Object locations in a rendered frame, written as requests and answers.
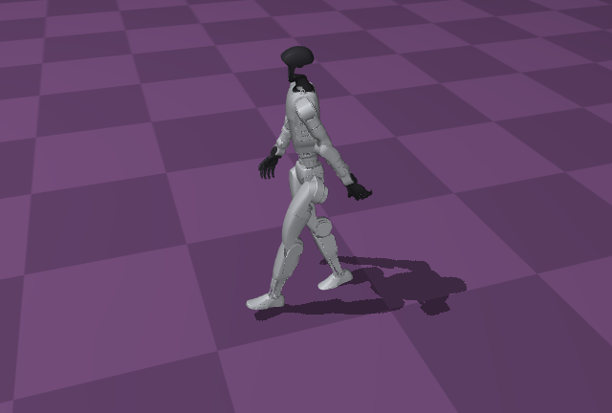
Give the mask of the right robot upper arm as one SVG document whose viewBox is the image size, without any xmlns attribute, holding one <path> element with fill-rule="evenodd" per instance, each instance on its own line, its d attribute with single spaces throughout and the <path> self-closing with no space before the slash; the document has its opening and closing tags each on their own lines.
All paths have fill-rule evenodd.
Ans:
<svg viewBox="0 0 612 413">
<path fill-rule="evenodd" d="M 293 83 L 295 83 L 295 82 L 291 82 L 290 87 L 291 87 L 291 85 L 292 85 Z M 289 129 L 289 130 L 290 130 L 290 127 L 289 127 L 289 123 L 288 123 L 287 116 L 285 116 L 284 125 L 285 125 L 285 127 L 286 127 L 287 129 Z"/>
</svg>

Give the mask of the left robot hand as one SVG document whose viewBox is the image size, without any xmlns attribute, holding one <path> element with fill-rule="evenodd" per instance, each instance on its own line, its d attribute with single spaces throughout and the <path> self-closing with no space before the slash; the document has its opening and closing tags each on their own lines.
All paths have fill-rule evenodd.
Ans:
<svg viewBox="0 0 612 413">
<path fill-rule="evenodd" d="M 348 198 L 351 198 L 352 195 L 358 201 L 359 199 L 363 200 L 372 194 L 372 190 L 369 192 L 362 185 L 357 184 L 358 180 L 352 173 L 350 173 L 350 176 L 354 183 L 345 186 L 348 191 Z"/>
</svg>

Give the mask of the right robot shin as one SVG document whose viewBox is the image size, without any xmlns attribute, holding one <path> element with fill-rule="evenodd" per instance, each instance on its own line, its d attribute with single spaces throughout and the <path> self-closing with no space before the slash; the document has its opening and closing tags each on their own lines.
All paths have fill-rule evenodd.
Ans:
<svg viewBox="0 0 612 413">
<path fill-rule="evenodd" d="M 338 254 L 337 254 L 338 247 L 337 247 L 337 243 L 335 240 L 335 236 L 331 232 L 327 236 L 319 236 L 313 233 L 312 233 L 312 236 L 317 244 L 317 247 L 320 253 L 324 257 L 324 259 L 327 261 L 330 268 L 333 270 L 334 276 L 336 278 L 338 278 L 339 276 L 342 276 L 343 272 L 342 272 L 342 269 L 339 263 L 339 259 L 338 259 Z M 334 268 L 339 274 L 335 272 Z"/>
</svg>

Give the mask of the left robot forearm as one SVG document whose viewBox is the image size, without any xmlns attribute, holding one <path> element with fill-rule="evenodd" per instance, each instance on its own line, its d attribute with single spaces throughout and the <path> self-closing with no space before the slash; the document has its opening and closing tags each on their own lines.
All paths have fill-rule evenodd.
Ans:
<svg viewBox="0 0 612 413">
<path fill-rule="evenodd" d="M 324 157 L 327 164 L 330 164 L 337 176 L 341 179 L 344 185 L 353 184 L 351 179 L 349 166 L 341 158 L 340 153 L 332 145 L 325 143 L 320 147 L 320 155 Z M 353 174 L 353 173 L 352 173 Z"/>
</svg>

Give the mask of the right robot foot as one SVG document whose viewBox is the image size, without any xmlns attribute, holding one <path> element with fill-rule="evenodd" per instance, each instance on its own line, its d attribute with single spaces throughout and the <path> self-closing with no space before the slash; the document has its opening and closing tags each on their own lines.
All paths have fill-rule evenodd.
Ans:
<svg viewBox="0 0 612 413">
<path fill-rule="evenodd" d="M 343 269 L 342 272 L 343 272 L 343 275 L 339 276 L 338 278 L 336 278 L 334 274 L 332 273 L 325 280 L 320 282 L 317 286 L 321 290 L 330 290 L 330 289 L 336 288 L 342 283 L 348 282 L 353 279 L 353 274 L 348 269 Z M 339 273 L 337 272 L 337 274 Z"/>
</svg>

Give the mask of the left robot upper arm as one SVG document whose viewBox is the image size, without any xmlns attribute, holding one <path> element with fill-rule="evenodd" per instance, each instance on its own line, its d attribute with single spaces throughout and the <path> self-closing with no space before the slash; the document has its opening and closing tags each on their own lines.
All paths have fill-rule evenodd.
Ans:
<svg viewBox="0 0 612 413">
<path fill-rule="evenodd" d="M 295 111 L 299 119 L 305 124 L 311 136 L 317 139 L 315 145 L 315 152 L 318 156 L 320 155 L 320 147 L 328 143 L 333 146 L 322 122 L 320 121 L 315 105 L 307 98 L 302 98 L 295 104 Z M 324 157 L 323 157 L 324 158 Z"/>
</svg>

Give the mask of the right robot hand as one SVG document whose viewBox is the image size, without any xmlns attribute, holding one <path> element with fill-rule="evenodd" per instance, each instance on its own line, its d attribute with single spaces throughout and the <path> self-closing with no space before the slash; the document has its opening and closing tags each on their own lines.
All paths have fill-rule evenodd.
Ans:
<svg viewBox="0 0 612 413">
<path fill-rule="evenodd" d="M 258 170 L 260 170 L 260 177 L 263 178 L 263 170 L 264 170 L 264 179 L 266 180 L 266 172 L 268 173 L 268 178 L 270 179 L 270 171 L 272 170 L 272 176 L 274 178 L 274 169 L 277 165 L 278 159 L 282 156 L 276 156 L 277 146 L 274 146 L 271 151 L 271 156 L 268 156 L 263 162 L 259 165 Z M 268 171 L 267 171 L 268 169 Z"/>
</svg>

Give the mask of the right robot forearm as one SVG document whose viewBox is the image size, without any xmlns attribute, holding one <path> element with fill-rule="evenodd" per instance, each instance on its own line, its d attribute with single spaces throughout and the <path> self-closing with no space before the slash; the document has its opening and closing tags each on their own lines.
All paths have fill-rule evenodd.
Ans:
<svg viewBox="0 0 612 413">
<path fill-rule="evenodd" d="M 281 129 L 281 134 L 279 136 L 279 138 L 276 141 L 276 144 L 274 146 L 277 146 L 277 152 L 275 153 L 276 156 L 283 156 L 286 149 L 289 147 L 290 145 L 290 141 L 292 139 L 291 137 L 291 132 L 289 129 L 287 129 L 285 127 L 285 125 L 283 125 L 282 129 Z"/>
</svg>

